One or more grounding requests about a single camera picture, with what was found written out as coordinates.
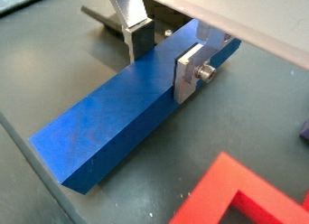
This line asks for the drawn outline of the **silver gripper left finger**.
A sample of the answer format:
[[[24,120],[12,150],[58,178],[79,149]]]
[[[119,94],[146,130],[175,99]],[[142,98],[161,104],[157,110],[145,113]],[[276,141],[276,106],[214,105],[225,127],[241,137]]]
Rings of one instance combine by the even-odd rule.
[[[143,0],[110,0],[120,21],[130,61],[135,62],[155,46],[155,21],[147,16]]]

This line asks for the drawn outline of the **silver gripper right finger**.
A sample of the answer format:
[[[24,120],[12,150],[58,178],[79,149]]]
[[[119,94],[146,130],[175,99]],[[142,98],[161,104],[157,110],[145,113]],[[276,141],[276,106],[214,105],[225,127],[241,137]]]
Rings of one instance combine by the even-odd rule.
[[[174,77],[174,99],[181,104],[194,93],[198,81],[209,83],[217,75],[211,58],[230,43],[233,37],[205,22],[198,22],[195,43],[177,58]]]

